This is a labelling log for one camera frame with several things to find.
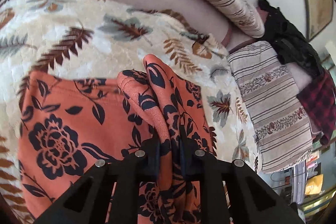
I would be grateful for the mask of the black garment pile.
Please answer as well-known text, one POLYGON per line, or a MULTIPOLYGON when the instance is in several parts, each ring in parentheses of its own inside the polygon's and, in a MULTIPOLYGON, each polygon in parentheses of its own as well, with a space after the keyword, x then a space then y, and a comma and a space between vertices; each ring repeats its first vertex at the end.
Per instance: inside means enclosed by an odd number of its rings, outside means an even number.
POLYGON ((273 47, 280 63, 296 63, 313 78, 323 75, 318 53, 280 9, 271 6, 267 0, 258 0, 258 5, 262 11, 268 12, 265 33, 260 40, 273 47))

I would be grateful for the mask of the orange black floral garment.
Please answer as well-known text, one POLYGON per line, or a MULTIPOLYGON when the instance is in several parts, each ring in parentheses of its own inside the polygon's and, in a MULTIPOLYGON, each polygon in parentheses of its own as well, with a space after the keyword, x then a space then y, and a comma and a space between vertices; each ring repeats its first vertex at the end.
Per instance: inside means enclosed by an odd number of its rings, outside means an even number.
POLYGON ((201 88, 154 55, 144 71, 65 80, 34 71, 23 96, 18 149, 26 206, 40 216, 98 160, 122 160, 159 137, 157 182, 139 190, 140 223, 199 223, 199 185, 181 174, 181 134, 210 152, 201 88))

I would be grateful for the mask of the cream leaf-pattern blanket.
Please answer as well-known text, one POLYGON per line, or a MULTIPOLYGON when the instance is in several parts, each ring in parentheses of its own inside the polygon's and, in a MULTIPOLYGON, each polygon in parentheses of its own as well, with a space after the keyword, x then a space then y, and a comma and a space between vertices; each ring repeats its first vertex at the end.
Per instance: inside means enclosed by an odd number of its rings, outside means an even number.
POLYGON ((23 96, 34 71, 65 80, 115 79, 144 71, 154 55, 201 88, 212 153, 257 169, 254 128, 213 34, 193 32, 174 11, 143 12, 112 0, 1 1, 1 196, 20 223, 26 206, 18 149, 23 96))

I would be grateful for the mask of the red black plaid cloth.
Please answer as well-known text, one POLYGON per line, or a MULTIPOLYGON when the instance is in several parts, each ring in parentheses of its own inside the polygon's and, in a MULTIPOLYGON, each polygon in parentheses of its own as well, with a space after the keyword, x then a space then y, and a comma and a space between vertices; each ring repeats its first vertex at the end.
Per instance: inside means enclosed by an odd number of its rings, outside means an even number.
POLYGON ((297 98, 309 118, 323 132, 320 143, 329 144, 335 129, 335 84, 330 73, 324 70, 297 94, 297 98))

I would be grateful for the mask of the striped floral side pillow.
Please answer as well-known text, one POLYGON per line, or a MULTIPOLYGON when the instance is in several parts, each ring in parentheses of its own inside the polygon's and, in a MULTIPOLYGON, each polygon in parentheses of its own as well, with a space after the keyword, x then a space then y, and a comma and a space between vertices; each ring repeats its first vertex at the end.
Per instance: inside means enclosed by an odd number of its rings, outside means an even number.
POLYGON ((313 144, 310 120, 276 51, 256 42, 230 54, 228 62, 254 126, 258 170, 273 173, 305 160, 313 144))

